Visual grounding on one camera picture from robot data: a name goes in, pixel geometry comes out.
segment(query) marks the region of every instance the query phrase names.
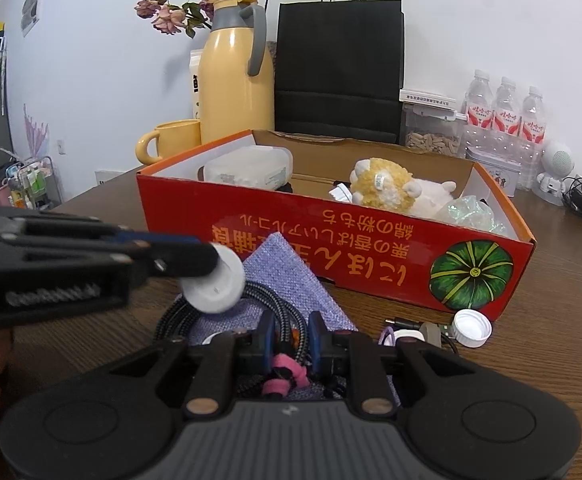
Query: black shopping bag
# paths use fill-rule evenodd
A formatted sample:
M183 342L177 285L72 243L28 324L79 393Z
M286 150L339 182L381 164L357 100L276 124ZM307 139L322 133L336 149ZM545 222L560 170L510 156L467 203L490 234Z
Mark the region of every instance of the black shopping bag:
M276 130L396 143L403 84L400 0L280 5Z

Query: green pumpkin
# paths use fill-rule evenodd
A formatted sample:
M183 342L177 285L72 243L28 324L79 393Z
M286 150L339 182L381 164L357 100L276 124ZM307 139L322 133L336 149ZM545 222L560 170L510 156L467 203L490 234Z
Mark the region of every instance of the green pumpkin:
M492 240L450 247L431 266L428 288L452 310L480 309L498 298L513 273L513 260Z

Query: red cardboard box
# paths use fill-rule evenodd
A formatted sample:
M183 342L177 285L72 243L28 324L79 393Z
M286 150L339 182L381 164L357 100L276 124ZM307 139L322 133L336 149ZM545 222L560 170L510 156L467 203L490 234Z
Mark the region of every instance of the red cardboard box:
M293 153L293 194L200 182L209 160L242 146ZM455 197L474 194L510 238L333 201L333 181L348 181L356 161L393 160L415 177L454 180ZM392 144L242 132L139 171L151 231L194 235L251 254L281 232L311 270L340 287L452 312L476 308L497 319L535 248L510 200L481 165Z

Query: electrical outlet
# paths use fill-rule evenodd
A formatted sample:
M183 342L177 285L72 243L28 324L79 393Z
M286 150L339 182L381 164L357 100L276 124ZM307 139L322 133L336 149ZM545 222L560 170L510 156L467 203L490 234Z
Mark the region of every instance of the electrical outlet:
M122 173L122 171L99 170L95 172L95 180L99 186L100 184L104 184L107 180L120 176Z

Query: pink velcro strap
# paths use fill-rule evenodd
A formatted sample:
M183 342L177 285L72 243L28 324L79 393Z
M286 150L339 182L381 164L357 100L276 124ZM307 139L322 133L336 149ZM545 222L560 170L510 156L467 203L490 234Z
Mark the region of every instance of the pink velcro strap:
M302 366L288 355L277 354L273 357L273 368L286 368L289 370L292 373L293 379L295 379L295 385L298 388L309 386L309 380L306 377L306 367Z
M280 394L286 397L291 391L291 383L285 379L269 379L262 386L262 394Z

